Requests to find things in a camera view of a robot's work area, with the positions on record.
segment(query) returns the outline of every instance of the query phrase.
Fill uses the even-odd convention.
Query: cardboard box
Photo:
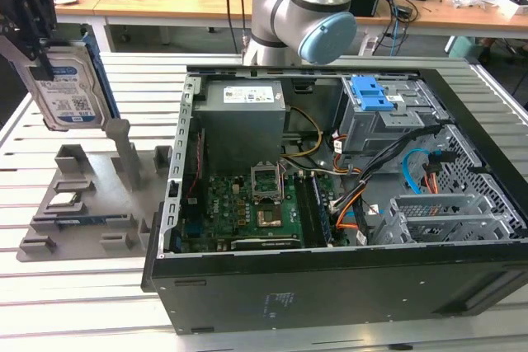
[[[501,14],[510,18],[528,15],[528,0],[504,0],[498,7]]]

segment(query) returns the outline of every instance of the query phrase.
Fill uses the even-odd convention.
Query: power supply label
[[[273,103],[273,87],[226,87],[224,103]]]

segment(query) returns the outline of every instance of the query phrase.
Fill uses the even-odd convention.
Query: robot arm
[[[339,58],[356,35],[351,0],[253,0],[244,65],[313,64]]]
[[[0,54],[13,63],[33,65],[41,80],[53,70],[40,42],[57,24],[53,0],[0,0]]]

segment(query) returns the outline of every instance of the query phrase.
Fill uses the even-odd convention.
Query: floor
[[[208,33],[205,28],[173,27],[170,28],[172,43],[162,45],[159,29],[155,26],[113,26],[112,35],[116,50],[119,52],[163,52],[163,53],[233,53],[233,42],[229,29],[216,28],[214,33]],[[62,25],[59,36],[67,39],[80,37],[78,26]],[[129,36],[130,41],[123,42],[122,36]],[[238,47],[240,48],[242,30],[236,29]],[[447,37],[411,35],[402,45],[399,56],[445,57],[444,47]],[[512,45],[520,44],[510,40]],[[354,40],[347,54],[357,54],[361,44],[361,36]],[[389,49],[380,47],[377,55],[389,55]],[[516,90],[515,98],[524,105],[528,102],[528,78],[521,82],[528,68],[528,59],[513,57],[505,49],[503,43],[493,46],[492,59],[487,66],[488,71],[509,92]],[[23,86],[10,70],[9,64],[0,57],[0,76],[2,81],[2,100],[0,101],[0,123],[5,123],[9,115],[16,109],[25,95]]]

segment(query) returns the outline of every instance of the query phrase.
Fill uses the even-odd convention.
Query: motherboard
[[[328,176],[281,175],[280,197],[274,199],[255,196],[276,190],[271,173],[211,176],[206,190],[205,215],[184,219],[182,252],[326,246],[332,238],[325,208],[334,187]]]

